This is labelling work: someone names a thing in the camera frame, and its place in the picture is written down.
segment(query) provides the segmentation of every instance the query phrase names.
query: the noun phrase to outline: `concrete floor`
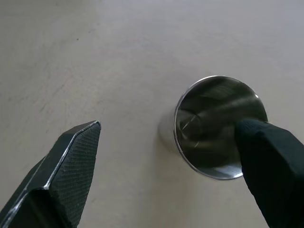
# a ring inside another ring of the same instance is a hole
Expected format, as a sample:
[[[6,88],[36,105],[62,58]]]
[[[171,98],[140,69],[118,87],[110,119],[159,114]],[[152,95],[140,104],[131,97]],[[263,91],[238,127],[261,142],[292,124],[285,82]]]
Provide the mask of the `concrete floor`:
[[[244,81],[304,141],[300,0],[1,0],[0,207],[74,125],[101,120],[79,227],[266,228],[243,178],[196,174],[156,137],[210,75]]]

